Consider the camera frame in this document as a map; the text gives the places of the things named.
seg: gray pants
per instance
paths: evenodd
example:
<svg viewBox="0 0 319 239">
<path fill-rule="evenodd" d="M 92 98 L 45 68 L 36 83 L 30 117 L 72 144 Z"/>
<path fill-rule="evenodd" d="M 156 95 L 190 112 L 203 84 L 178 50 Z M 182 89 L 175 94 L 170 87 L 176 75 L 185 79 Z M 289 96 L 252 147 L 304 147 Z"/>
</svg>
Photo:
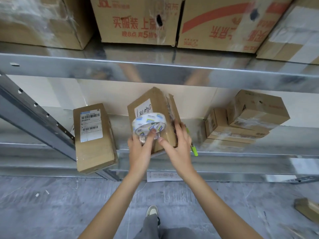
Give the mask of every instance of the gray pants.
<svg viewBox="0 0 319 239">
<path fill-rule="evenodd" d="M 134 239 L 196 239 L 195 233 L 189 228 L 159 229 L 157 223 L 156 214 L 147 216 Z"/>
</svg>

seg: gray floor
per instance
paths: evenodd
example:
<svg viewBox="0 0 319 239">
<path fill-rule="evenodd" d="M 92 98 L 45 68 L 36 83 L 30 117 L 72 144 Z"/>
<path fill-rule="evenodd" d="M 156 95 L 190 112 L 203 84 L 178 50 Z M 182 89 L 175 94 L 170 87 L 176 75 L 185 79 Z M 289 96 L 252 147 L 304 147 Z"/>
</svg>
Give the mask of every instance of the gray floor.
<svg viewBox="0 0 319 239">
<path fill-rule="evenodd" d="M 0 238 L 76 238 L 118 185 L 102 179 L 0 177 Z M 319 183 L 209 185 L 264 238 L 302 238 L 291 230 L 319 238 L 319 226 L 292 207 L 296 198 L 319 201 Z M 115 238 L 133 238 L 152 204 L 162 226 L 186 226 L 198 238 L 220 238 L 184 182 L 142 182 Z"/>
</svg>

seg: green marker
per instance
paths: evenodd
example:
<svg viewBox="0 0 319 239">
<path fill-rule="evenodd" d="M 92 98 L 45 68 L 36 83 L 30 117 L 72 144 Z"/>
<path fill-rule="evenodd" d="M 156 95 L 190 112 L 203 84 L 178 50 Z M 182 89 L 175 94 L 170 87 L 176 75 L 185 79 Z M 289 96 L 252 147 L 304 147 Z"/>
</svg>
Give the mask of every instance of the green marker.
<svg viewBox="0 0 319 239">
<path fill-rule="evenodd" d="M 197 157 L 198 153 L 197 153 L 196 147 L 194 146 L 193 143 L 190 145 L 190 148 L 192 149 L 192 152 L 194 153 L 195 157 Z"/>
</svg>

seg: forearm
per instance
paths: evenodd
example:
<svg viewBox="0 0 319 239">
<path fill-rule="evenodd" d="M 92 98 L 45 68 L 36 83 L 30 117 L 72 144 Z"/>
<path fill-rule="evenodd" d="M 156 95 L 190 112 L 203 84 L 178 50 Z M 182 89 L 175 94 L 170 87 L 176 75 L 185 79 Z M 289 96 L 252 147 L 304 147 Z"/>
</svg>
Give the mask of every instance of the forearm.
<svg viewBox="0 0 319 239">
<path fill-rule="evenodd" d="M 78 239 L 112 239 L 140 181 L 138 174 L 128 173 Z"/>
<path fill-rule="evenodd" d="M 183 176 L 222 239 L 262 239 L 196 172 Z"/>
</svg>

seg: small cardboard box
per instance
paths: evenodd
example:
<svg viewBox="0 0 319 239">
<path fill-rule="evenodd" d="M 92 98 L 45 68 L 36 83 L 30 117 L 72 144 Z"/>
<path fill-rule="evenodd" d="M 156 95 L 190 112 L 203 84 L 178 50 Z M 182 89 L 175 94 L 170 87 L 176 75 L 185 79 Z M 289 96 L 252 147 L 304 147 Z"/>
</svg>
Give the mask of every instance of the small cardboard box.
<svg viewBox="0 0 319 239">
<path fill-rule="evenodd" d="M 175 46 L 182 0 L 91 0 L 102 42 Z"/>
<path fill-rule="evenodd" d="M 319 64 L 319 0 L 295 0 L 267 40 L 257 58 Z"/>
<path fill-rule="evenodd" d="M 228 123 L 261 133 L 289 120 L 281 97 L 241 90 L 227 106 Z"/>
<path fill-rule="evenodd" d="M 104 105 L 74 109 L 73 119 L 78 171 L 88 174 L 115 164 L 117 152 Z"/>
<path fill-rule="evenodd" d="M 151 112 L 162 113 L 166 118 L 167 125 L 166 128 L 160 132 L 160 136 L 165 138 L 173 147 L 177 147 L 174 119 L 177 119 L 178 122 L 181 122 L 181 119 L 171 94 L 164 94 L 160 89 L 153 87 L 129 104 L 127 110 L 132 130 L 132 122 L 136 117 Z M 162 149 L 163 147 L 156 140 L 152 154 Z"/>
<path fill-rule="evenodd" d="M 319 204 L 308 198 L 295 199 L 294 207 L 309 220 L 319 224 Z"/>
<path fill-rule="evenodd" d="M 207 138 L 234 142 L 254 143 L 256 139 L 266 136 L 250 129 L 228 125 L 227 113 L 224 108 L 215 108 L 205 121 Z"/>
<path fill-rule="evenodd" d="M 234 142 L 218 139 L 207 138 L 202 144 L 201 149 L 207 152 L 222 151 L 222 152 L 232 152 L 239 151 L 247 147 L 249 143 L 246 142 Z"/>
<path fill-rule="evenodd" d="M 255 53 L 292 0 L 185 0 L 179 48 Z"/>
<path fill-rule="evenodd" d="M 89 0 L 0 0 L 0 41 L 84 49 L 96 30 Z"/>
</svg>

